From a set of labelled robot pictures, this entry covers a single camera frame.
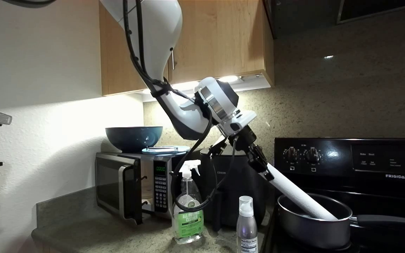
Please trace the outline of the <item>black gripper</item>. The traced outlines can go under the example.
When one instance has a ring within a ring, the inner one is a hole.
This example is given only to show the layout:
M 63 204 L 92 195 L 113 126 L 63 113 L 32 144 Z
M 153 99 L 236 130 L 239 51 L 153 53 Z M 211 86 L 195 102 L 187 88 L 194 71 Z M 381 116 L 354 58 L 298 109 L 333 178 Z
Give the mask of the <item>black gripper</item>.
M 258 145 L 256 145 L 256 136 L 250 127 L 244 127 L 237 134 L 220 138 L 209 148 L 211 155 L 220 155 L 222 151 L 230 145 L 234 151 L 246 155 L 248 166 L 263 178 L 270 178 L 265 157 Z

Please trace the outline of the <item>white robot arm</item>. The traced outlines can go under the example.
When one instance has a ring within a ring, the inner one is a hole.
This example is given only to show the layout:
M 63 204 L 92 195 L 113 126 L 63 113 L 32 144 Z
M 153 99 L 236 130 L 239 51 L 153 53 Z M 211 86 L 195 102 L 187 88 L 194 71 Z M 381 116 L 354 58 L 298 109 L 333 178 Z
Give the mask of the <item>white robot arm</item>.
M 234 77 L 254 89 L 274 79 L 260 0 L 99 0 L 105 95 Z

